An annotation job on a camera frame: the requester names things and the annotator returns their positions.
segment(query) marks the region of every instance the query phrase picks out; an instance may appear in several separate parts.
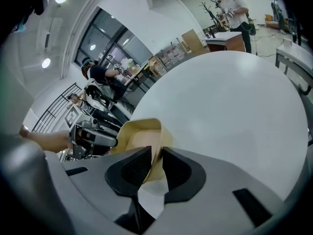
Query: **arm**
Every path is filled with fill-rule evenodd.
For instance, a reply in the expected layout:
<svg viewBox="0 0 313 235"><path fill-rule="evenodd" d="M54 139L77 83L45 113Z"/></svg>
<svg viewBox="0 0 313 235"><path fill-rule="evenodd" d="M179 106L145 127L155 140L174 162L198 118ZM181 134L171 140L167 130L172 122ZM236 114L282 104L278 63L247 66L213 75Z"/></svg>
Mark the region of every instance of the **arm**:
<svg viewBox="0 0 313 235"><path fill-rule="evenodd" d="M73 103L70 103L68 106L67 106L67 109L69 110L70 107L72 107Z"/></svg>
<svg viewBox="0 0 313 235"><path fill-rule="evenodd" d="M249 11L249 10L248 10L247 8L241 7L241 8L239 8L239 9L235 10L234 12L235 12L236 15L241 15L241 14L247 13L248 11Z"/></svg>
<svg viewBox="0 0 313 235"><path fill-rule="evenodd" d="M116 77L120 72L118 70L107 70L105 73L106 77Z"/></svg>
<svg viewBox="0 0 313 235"><path fill-rule="evenodd" d="M69 141L68 131L58 131L53 133L29 132L22 125L20 135L22 138L35 141L44 151L58 153L67 148L73 149L73 145Z"/></svg>
<svg viewBox="0 0 313 235"><path fill-rule="evenodd" d="M245 13L247 13L249 11L247 4L243 0L235 0L235 2L239 6L238 9L234 10L236 15L245 14Z"/></svg>
<svg viewBox="0 0 313 235"><path fill-rule="evenodd" d="M87 93L85 90L83 90L81 93L79 93L78 95L80 97L80 99L85 100L87 99Z"/></svg>

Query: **backpack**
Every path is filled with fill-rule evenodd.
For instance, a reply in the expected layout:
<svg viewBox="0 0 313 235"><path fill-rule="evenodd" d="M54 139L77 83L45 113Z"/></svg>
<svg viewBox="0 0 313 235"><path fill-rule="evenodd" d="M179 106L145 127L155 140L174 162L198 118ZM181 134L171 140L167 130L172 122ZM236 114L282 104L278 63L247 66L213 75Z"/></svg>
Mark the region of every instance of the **backpack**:
<svg viewBox="0 0 313 235"><path fill-rule="evenodd" d="M249 35L255 36L255 34L256 34L255 26L254 26L253 20L249 16L248 12L246 13L246 17L247 17L249 25L250 25Z"/></svg>

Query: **window frame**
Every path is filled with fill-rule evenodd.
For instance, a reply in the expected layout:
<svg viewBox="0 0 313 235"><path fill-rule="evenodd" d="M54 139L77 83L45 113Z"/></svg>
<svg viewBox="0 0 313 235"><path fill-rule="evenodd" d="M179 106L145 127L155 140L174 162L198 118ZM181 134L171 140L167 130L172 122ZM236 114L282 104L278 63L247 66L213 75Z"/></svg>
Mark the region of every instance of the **window frame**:
<svg viewBox="0 0 313 235"><path fill-rule="evenodd" d="M91 27L94 27L96 28L98 31L100 31L104 36L106 36L107 38L109 38L109 42L107 44L107 48L106 48L106 51L103 52L103 57L100 59L98 58L98 62L100 65L102 65L105 60L106 60L106 57L108 56L109 52L112 50L112 48L114 47L118 47L118 49L129 59L133 59L135 63L138 64L138 62L136 61L135 58L133 58L131 55L129 55L124 49L122 46L120 46L117 42L118 40L123 36L123 34L128 30L123 24L121 25L121 27L116 31L116 33L110 37L107 33L105 33L99 26L97 26L94 21L96 20L96 18L99 16L99 14L101 13L101 11L103 11L101 8L99 8L99 11L96 13L96 15L94 16L94 18L92 19L92 21L89 23L84 35L83 35L83 38L79 44L79 47L76 51L76 55L75 55L75 59L74 59L74 62L78 65L78 66L81 66L81 63L78 62L77 60L77 57L78 57L78 54L79 52L83 53L85 56L91 58L88 53L86 53L83 49L82 49L82 43L88 33L88 31L90 30Z"/></svg>

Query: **floor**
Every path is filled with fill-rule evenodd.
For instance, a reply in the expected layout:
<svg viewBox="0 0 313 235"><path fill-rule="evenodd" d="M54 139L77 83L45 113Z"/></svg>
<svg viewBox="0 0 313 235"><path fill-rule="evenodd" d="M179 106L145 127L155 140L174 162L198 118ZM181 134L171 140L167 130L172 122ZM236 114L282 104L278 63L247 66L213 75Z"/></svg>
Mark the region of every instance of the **floor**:
<svg viewBox="0 0 313 235"><path fill-rule="evenodd" d="M258 56L266 59L268 62L275 65L276 61L276 48L283 44L283 39L288 38L292 40L292 35L284 35L277 29L272 29L268 27L261 26L254 37L250 37L252 54L258 52ZM305 43L301 43L301 46L307 51L312 51L309 46ZM286 65L280 64L279 69L284 72ZM301 85L303 89L306 89L308 84L293 70L289 69L287 72L287 77L293 81L296 85ZM308 95L311 102L313 102L313 92L311 91Z"/></svg>
<svg viewBox="0 0 313 235"><path fill-rule="evenodd" d="M256 32L257 33L255 36L250 37L251 46L252 46L252 54L256 54L257 52L259 57L266 59L268 62L272 63L275 66L276 48L283 44L284 38L288 38L292 40L292 35L288 33L284 35L277 29L268 28L264 26L260 26ZM310 48L305 43L302 43L301 46L305 48L306 50L311 51ZM195 57L195 55L192 55L192 54L188 55L182 61L184 62L193 57ZM175 65L171 67L171 69L174 69L182 61L178 61ZM285 68L286 66L281 63L279 69L282 72L284 72ZM303 89L306 89L308 86L308 84L291 69L288 70L287 77L290 80L292 80L296 85L300 84L303 87ZM149 87L153 85L153 82L150 79L146 79L144 81ZM148 89L143 84L141 84L141 88L145 91L147 91ZM136 88L131 93L127 92L125 96L134 106L137 106L139 101L144 96L144 92L141 89ZM313 90L309 93L308 97L313 103Z"/></svg>

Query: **metal railing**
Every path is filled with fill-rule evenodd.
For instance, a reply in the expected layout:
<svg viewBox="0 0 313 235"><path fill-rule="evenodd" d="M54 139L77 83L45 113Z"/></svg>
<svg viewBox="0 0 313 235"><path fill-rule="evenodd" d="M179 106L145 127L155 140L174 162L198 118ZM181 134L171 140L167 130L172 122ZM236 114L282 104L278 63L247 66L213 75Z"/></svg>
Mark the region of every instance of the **metal railing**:
<svg viewBox="0 0 313 235"><path fill-rule="evenodd" d="M32 131L47 133L57 116L68 104L67 97L72 93L79 93L82 89L76 84L72 84L61 95L59 95L52 104L45 110L40 119L37 121Z"/></svg>

